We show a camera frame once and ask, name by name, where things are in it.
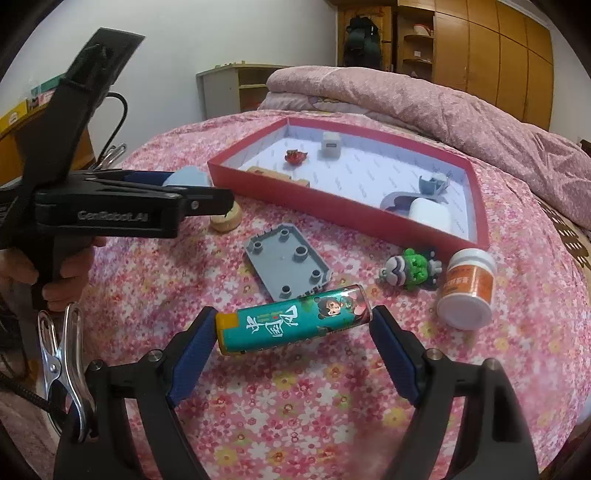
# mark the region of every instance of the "cartoon character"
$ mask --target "cartoon character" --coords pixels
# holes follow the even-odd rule
[[[435,252],[425,255],[407,248],[402,255],[391,257],[379,277],[394,287],[404,286],[407,290],[414,290],[421,286],[427,290],[437,289],[437,279],[443,272],[441,262],[435,260]]]
[[[352,325],[357,325],[369,314],[363,297],[349,297],[342,294],[340,298],[325,297],[320,299],[316,297],[314,301],[318,304],[318,318],[320,320],[324,320],[326,317],[334,317],[339,315],[342,310],[347,310],[354,316]]]

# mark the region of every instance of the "gray plastic part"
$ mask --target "gray plastic part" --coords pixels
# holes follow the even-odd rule
[[[292,223],[252,237],[244,250],[274,301],[312,295],[330,281],[330,267]]]

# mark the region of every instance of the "white jar lid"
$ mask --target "white jar lid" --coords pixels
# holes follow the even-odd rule
[[[460,330],[477,330],[492,321],[491,306],[467,293],[451,293],[440,299],[437,315]]]

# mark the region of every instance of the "wooden cabinet door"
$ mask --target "wooden cabinet door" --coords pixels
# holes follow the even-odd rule
[[[466,91],[468,74],[468,22],[435,14],[433,83]]]
[[[468,20],[483,27],[499,31],[499,18],[496,14],[496,0],[467,0]]]
[[[435,11],[468,20],[466,0],[435,0]]]
[[[435,11],[435,0],[398,0],[399,7],[422,8]]]
[[[469,27],[467,92],[495,105],[501,61],[499,34],[475,23],[470,23]]]
[[[499,12],[499,33],[527,47],[525,15],[501,2],[496,3],[496,8]]]
[[[523,120],[527,76],[527,48],[501,36],[501,71],[496,105],[517,120]]]
[[[544,60],[554,63],[550,31],[530,17],[525,17],[527,46]]]
[[[554,67],[531,50],[528,53],[529,80],[523,121],[548,130],[554,97]]]
[[[392,8],[391,7],[359,7],[339,11],[339,65],[343,64],[347,27],[354,17],[368,17],[378,27],[382,51],[382,68],[389,71],[392,64]]]

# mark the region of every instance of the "orange label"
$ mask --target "orange label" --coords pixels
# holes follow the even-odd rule
[[[487,303],[492,300],[492,274],[476,265],[458,265],[447,272],[441,297],[452,293],[467,293]]]

